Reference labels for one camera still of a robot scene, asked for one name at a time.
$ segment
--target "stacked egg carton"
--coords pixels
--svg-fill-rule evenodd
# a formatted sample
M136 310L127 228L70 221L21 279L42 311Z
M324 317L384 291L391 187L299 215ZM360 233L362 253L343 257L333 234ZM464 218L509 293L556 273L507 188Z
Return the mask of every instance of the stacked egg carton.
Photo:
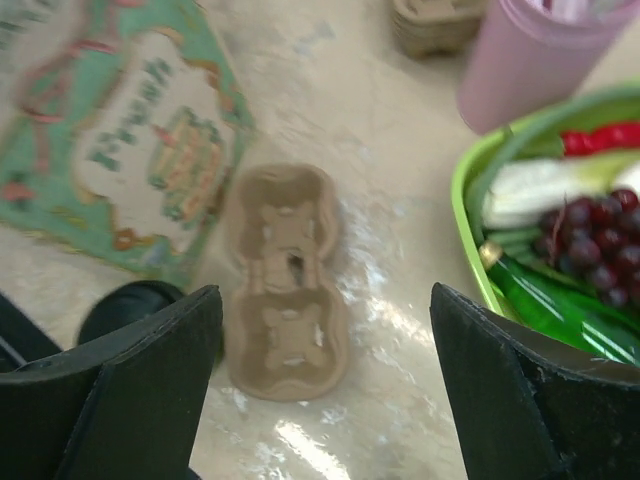
M487 0L391 0L393 30L410 57L455 53L476 36Z

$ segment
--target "egg carton cup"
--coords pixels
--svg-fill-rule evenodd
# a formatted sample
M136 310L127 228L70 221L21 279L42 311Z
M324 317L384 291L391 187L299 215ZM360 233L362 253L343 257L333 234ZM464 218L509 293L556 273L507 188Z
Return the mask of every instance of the egg carton cup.
M257 167L228 202L246 272L224 325L231 381L265 400L317 398L343 378L349 354L346 307L323 266L339 232L333 182L311 165Z
M486 0L390 0L391 23L412 58L457 53L477 35Z

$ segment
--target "pink tumbler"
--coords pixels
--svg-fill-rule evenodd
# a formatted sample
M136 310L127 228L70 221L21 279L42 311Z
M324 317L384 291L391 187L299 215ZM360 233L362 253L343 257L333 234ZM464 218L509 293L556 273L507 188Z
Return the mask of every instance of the pink tumbler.
M490 0L458 91L460 115L484 134L569 97L639 10L640 0L628 0L574 24L527 0Z

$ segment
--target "grape bunch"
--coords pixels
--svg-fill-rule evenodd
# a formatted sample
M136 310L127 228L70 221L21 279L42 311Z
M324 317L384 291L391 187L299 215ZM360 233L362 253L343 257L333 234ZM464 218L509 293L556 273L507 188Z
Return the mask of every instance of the grape bunch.
M631 190L582 197L540 220L534 250L556 270L591 285L616 308L640 308L640 204Z

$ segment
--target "green lunch box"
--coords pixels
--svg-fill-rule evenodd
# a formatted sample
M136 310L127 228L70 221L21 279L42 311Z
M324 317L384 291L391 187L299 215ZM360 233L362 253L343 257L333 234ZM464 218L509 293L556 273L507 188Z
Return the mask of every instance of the green lunch box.
M585 94L517 120L482 137L462 156L452 178L451 202L471 271L490 310L516 320L509 304L482 268L464 205L470 183L492 158L501 151L506 153L503 148L509 149L512 158L516 159L518 150L524 150L534 142L544 142L546 137L551 139L567 130L591 131L609 123L629 120L640 120L640 81Z

